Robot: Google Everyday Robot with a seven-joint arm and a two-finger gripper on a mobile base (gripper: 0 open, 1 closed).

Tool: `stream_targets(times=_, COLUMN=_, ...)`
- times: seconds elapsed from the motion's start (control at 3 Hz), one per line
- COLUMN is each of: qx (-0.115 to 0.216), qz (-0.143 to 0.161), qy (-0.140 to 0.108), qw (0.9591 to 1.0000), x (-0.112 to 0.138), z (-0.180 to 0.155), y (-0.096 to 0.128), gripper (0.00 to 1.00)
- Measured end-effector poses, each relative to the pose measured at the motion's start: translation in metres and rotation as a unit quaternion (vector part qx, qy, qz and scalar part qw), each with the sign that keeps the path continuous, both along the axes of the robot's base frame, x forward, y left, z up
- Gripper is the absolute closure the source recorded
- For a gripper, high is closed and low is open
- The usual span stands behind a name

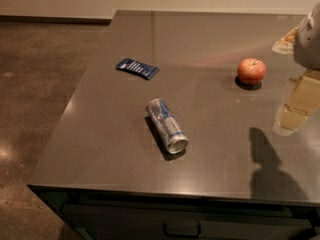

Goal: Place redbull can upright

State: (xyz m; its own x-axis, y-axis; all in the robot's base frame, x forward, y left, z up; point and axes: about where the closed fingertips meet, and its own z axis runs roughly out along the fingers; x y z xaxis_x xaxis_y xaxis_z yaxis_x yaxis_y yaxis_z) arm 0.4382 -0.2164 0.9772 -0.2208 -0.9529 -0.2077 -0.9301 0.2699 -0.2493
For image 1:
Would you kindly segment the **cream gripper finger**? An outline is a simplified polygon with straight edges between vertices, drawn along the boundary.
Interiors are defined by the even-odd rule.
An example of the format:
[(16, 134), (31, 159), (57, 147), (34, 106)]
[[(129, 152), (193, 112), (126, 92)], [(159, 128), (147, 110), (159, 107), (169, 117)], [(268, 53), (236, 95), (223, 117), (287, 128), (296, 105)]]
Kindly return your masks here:
[(293, 54), (297, 33), (297, 27), (291, 29), (285, 36), (283, 36), (275, 42), (275, 44), (272, 47), (272, 50), (279, 54)]
[(320, 108), (320, 71), (306, 69), (299, 78), (290, 78), (275, 115), (273, 131), (290, 136)]

